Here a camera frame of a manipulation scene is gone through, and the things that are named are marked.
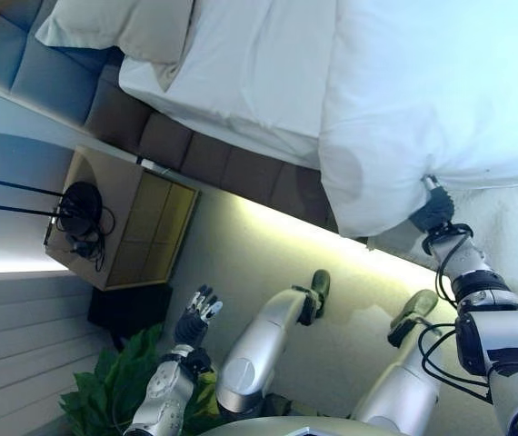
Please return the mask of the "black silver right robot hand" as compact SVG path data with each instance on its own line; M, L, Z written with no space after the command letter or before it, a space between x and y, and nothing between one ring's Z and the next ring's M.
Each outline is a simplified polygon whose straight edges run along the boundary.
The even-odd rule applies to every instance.
M426 175L422 182L429 198L423 207L409 217L409 220L419 231L429 233L451 221L454 205L449 193L439 184L434 175Z

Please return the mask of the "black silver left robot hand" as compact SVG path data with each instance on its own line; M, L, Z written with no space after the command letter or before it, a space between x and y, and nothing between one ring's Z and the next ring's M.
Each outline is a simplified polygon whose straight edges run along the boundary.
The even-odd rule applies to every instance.
M210 321L222 310L223 302L211 286L203 284L194 292L174 328L174 343L198 348Z

